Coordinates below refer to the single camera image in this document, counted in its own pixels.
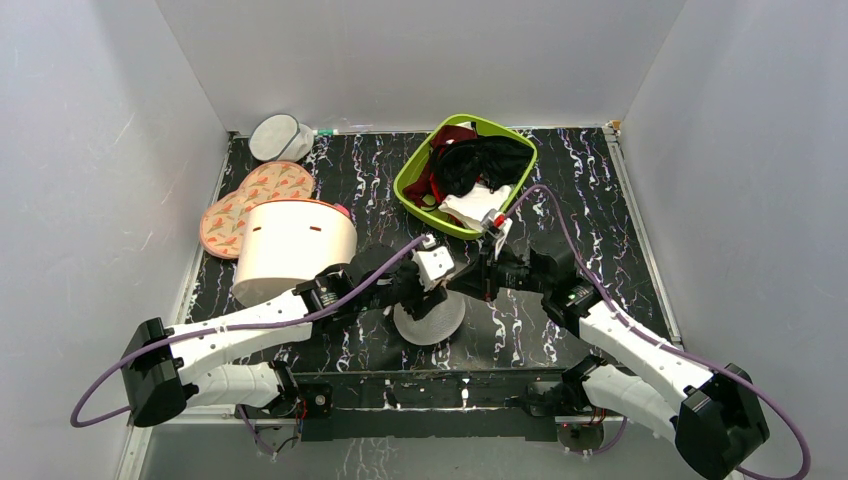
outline white round object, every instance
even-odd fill
[[[315,141],[315,132],[291,115],[280,114],[265,119],[247,142],[250,153],[261,162],[300,160]]]
[[[322,270],[350,263],[356,229],[336,207],[317,200],[286,199],[258,205],[247,219],[233,296],[252,307]]]
[[[465,300],[462,295],[448,290],[448,298],[433,307],[421,320],[414,320],[400,305],[395,305],[395,326],[407,342],[415,345],[434,345],[446,340],[462,325],[465,318]]]

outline oven mitt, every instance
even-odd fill
[[[200,243],[210,255],[238,258],[247,215],[253,207],[284,198],[310,198],[315,180],[300,165],[268,162],[250,172],[238,190],[228,193],[203,214]]]

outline white cylindrical box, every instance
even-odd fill
[[[333,205],[318,200],[286,199],[250,211],[239,255],[233,296],[252,307],[322,270],[350,263],[356,253],[356,229]]]

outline white cloth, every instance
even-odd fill
[[[477,183],[474,184],[474,188],[470,192],[462,197],[455,195],[445,197],[442,204],[439,205],[439,210],[453,215],[467,228],[482,232],[483,227],[480,222],[483,221],[490,210],[500,210],[510,192],[512,192],[512,187],[509,185],[504,185],[492,192],[485,185]]]

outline black marble surface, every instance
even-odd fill
[[[635,319],[668,338],[662,312],[642,250],[600,128],[522,131],[536,144],[538,161],[526,185],[545,183],[559,196],[577,246],[615,298]],[[358,249],[384,243],[400,247],[431,231],[408,214],[392,192],[392,179],[425,134],[337,135],[316,138],[302,161],[316,179],[315,198],[351,211]],[[238,187],[258,162],[247,139],[231,143],[220,196]],[[519,209],[509,237],[524,253],[529,236],[554,228],[553,200],[540,193]],[[458,267],[476,251],[464,242],[434,232],[446,242]],[[204,254],[188,322],[203,321],[241,307],[230,289],[235,261]],[[241,363],[285,359],[296,373],[385,372],[404,370],[562,369],[580,361],[590,348],[549,322],[539,295],[502,291],[486,304],[466,299],[460,330],[439,345],[418,347],[404,341],[380,312],[360,315],[355,324],[257,352]]]

